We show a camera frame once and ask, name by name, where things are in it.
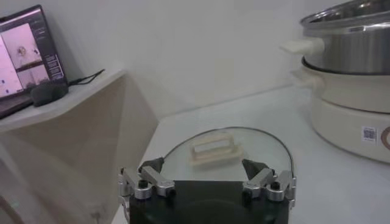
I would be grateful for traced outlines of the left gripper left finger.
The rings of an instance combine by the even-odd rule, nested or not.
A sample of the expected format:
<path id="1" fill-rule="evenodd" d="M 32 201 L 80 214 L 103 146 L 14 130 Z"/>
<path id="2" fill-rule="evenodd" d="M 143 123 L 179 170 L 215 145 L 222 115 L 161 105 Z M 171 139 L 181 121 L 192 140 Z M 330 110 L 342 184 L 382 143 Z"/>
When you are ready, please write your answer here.
<path id="1" fill-rule="evenodd" d="M 145 161 L 138 170 L 120 168 L 120 196 L 129 198 L 133 195 L 137 200 L 147 200 L 151 198 L 154 187 L 158 196 L 173 197 L 176 194 L 175 182 L 160 174 L 164 161 L 163 157 Z"/>

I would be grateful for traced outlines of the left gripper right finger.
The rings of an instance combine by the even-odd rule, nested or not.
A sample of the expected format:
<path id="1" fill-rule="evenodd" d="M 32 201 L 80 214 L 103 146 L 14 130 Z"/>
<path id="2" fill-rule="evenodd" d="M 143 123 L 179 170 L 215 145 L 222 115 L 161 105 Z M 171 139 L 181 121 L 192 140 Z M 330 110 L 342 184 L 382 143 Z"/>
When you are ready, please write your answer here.
<path id="1" fill-rule="evenodd" d="M 277 174 L 265 163 L 249 159 L 243 159 L 242 165 L 248 177 L 243 182 L 243 198 L 246 203 L 260 198 L 262 194 L 273 202 L 296 202 L 296 176 L 292 170 L 283 170 Z"/>

